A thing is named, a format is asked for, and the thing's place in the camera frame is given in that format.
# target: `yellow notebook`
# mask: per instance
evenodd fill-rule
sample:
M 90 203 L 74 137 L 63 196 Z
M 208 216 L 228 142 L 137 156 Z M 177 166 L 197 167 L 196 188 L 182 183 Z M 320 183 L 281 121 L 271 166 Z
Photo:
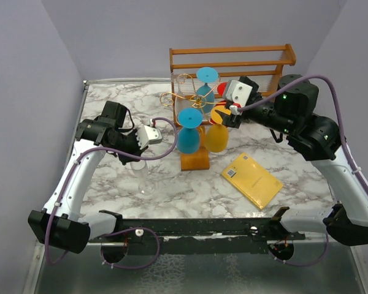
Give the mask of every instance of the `yellow notebook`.
M 229 164 L 222 175 L 260 209 L 283 187 L 279 180 L 245 153 Z

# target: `barcode label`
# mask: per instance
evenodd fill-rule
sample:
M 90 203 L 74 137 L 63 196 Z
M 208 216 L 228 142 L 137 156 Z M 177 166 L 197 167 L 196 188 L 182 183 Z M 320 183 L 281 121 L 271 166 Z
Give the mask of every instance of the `barcode label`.
M 233 169 L 230 169 L 228 170 L 227 174 L 232 178 L 236 174 L 236 172 Z

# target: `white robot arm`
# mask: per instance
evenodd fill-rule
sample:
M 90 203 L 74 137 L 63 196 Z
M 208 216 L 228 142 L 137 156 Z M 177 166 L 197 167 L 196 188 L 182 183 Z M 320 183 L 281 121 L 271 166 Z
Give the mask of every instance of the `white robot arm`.
M 53 230 L 54 234 L 48 236 L 49 244 L 79 253 L 90 239 L 115 229 L 119 215 L 109 211 L 80 218 L 80 207 L 95 169 L 108 149 L 130 154 L 132 158 L 118 154 L 126 164 L 135 161 L 133 157 L 139 157 L 149 145 L 162 141 L 152 120 L 151 126 L 134 129 L 132 124 L 131 129 L 121 129 L 126 112 L 121 104 L 107 102 L 101 116 L 78 125 L 71 159 L 60 182 L 43 210 L 29 215 L 28 222 L 40 242 L 44 243 L 46 233 Z
M 368 244 L 368 182 L 350 155 L 343 129 L 313 113 L 318 88 L 299 75 L 282 77 L 279 90 L 267 99 L 262 99 L 258 87 L 247 77 L 227 83 L 223 98 L 231 115 L 221 113 L 223 124 L 238 128 L 241 119 L 249 119 L 286 134 L 288 144 L 320 171 L 339 201 L 328 209 L 289 209 L 280 223 L 288 232 L 328 231 L 346 245 Z

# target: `white marble countertop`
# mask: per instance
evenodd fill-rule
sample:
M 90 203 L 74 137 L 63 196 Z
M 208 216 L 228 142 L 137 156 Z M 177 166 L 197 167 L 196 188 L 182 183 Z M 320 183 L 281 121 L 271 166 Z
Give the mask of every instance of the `white marble countertop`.
M 171 108 L 159 103 L 159 95 L 169 91 L 170 86 L 170 83 L 90 85 L 82 119 L 94 119 L 101 114 L 107 100 L 127 106 L 136 125 L 157 116 L 172 119 Z M 171 126 L 159 122 L 158 127 L 164 140 L 149 147 L 144 156 L 162 154 L 173 142 Z M 284 184 L 262 211 L 220 175 L 242 152 Z M 269 217 L 281 206 L 310 209 L 332 203 L 322 175 L 286 141 L 276 144 L 269 130 L 256 124 L 231 129 L 227 149 L 210 153 L 210 170 L 181 171 L 177 150 L 161 160 L 148 162 L 148 166 L 149 177 L 157 182 L 157 187 L 153 194 L 144 196 L 137 193 L 137 178 L 129 164 L 123 166 L 107 154 L 93 175 L 82 215 L 106 209 L 125 218 Z

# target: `clear wine glass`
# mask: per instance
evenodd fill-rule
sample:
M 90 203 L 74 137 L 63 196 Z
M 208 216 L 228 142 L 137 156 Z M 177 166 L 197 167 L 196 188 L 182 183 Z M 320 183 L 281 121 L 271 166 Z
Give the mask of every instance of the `clear wine glass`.
M 150 195 L 155 190 L 155 183 L 148 178 L 148 166 L 145 160 L 130 163 L 132 172 L 139 179 L 138 191 L 142 195 Z

